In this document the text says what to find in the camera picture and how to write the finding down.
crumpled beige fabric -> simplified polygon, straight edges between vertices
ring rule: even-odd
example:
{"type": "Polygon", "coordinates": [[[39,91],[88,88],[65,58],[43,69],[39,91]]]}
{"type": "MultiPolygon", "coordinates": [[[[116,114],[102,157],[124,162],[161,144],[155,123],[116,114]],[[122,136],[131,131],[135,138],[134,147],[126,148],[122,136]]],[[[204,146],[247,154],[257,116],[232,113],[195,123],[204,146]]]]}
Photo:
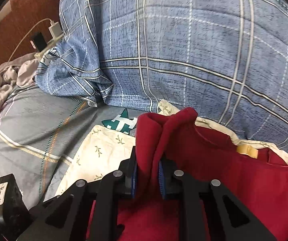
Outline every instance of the crumpled beige fabric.
{"type": "MultiPolygon", "coordinates": [[[[173,106],[166,100],[161,100],[159,102],[159,108],[161,109],[159,114],[162,114],[164,116],[170,116],[180,111],[178,108],[176,108],[175,106],[173,106]]],[[[249,144],[255,149],[269,148],[273,152],[275,152],[277,155],[279,155],[286,162],[286,164],[288,164],[288,153],[285,152],[284,150],[278,149],[278,147],[273,143],[264,142],[264,141],[239,139],[232,130],[228,129],[227,127],[222,126],[221,124],[216,123],[215,121],[211,121],[209,119],[197,117],[195,121],[195,125],[200,126],[200,127],[205,127],[208,129],[215,129],[217,131],[220,131],[230,136],[232,143],[236,146],[239,146],[242,144],[249,144]]]]}
{"type": "Polygon", "coordinates": [[[92,182],[117,170],[122,160],[130,158],[133,146],[135,137],[95,125],[80,145],[56,195],[63,194],[76,180],[92,182]]]}
{"type": "Polygon", "coordinates": [[[29,53],[0,65],[0,110],[15,85],[23,87],[33,82],[38,64],[34,53],[29,53]]]}

cream fabric with leaf print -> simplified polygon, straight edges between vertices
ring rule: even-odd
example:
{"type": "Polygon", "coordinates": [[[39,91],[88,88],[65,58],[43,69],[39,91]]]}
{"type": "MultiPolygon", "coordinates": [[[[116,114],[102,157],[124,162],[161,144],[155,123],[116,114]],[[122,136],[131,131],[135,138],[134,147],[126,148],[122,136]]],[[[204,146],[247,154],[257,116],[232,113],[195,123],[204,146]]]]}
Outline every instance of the cream fabric with leaf print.
{"type": "Polygon", "coordinates": [[[117,170],[122,160],[130,158],[135,138],[122,132],[95,125],[80,145],[56,195],[61,195],[76,180],[92,182],[117,170]]]}

metal rivet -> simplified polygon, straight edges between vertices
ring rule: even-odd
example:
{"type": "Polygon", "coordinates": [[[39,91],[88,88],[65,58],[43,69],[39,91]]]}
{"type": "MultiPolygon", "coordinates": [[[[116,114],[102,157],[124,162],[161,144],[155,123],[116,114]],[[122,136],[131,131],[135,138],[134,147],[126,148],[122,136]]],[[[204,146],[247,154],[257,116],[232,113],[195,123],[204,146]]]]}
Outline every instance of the metal rivet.
{"type": "Polygon", "coordinates": [[[218,187],[218,186],[220,186],[221,181],[219,181],[218,179],[213,179],[213,180],[211,181],[211,184],[212,184],[213,186],[215,186],[215,187],[218,187]]]}
{"type": "Polygon", "coordinates": [[[113,172],[113,176],[114,176],[114,177],[120,177],[122,174],[123,174],[123,172],[120,171],[120,170],[115,170],[115,171],[113,172]]]}
{"type": "Polygon", "coordinates": [[[181,176],[184,175],[184,172],[178,169],[178,170],[175,170],[175,171],[174,171],[174,175],[175,175],[175,176],[178,176],[178,177],[181,177],[181,176]]]}
{"type": "Polygon", "coordinates": [[[78,187],[83,187],[83,186],[85,186],[85,181],[82,180],[82,179],[78,180],[78,181],[76,182],[76,186],[78,186],[78,187]]]}

red fabric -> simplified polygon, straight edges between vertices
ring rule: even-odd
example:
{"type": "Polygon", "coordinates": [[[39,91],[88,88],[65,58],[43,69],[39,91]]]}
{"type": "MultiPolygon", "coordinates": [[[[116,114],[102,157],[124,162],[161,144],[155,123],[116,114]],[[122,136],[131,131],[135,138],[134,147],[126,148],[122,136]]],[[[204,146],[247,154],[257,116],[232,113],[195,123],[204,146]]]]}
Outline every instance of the red fabric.
{"type": "Polygon", "coordinates": [[[172,116],[139,117],[136,132],[136,200],[119,204],[120,241],[178,240],[177,201],[162,201],[158,162],[163,153],[196,179],[219,179],[279,241],[288,239],[288,165],[270,149],[253,159],[236,152],[230,138],[196,127],[197,113],[186,108],[172,116]]]}

red garment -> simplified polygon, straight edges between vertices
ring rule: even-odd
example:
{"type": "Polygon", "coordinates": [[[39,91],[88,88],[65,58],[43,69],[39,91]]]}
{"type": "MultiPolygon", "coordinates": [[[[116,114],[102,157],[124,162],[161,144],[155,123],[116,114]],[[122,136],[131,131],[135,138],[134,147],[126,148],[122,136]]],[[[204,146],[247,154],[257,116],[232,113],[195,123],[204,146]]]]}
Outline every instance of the red garment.
{"type": "Polygon", "coordinates": [[[172,116],[139,117],[136,132],[138,164],[136,200],[119,204],[119,241],[178,240],[177,201],[162,201],[158,162],[163,153],[179,169],[202,181],[219,179],[279,241],[288,239],[288,165],[270,149],[253,159],[236,152],[227,135],[194,122],[186,108],[172,116]]]}

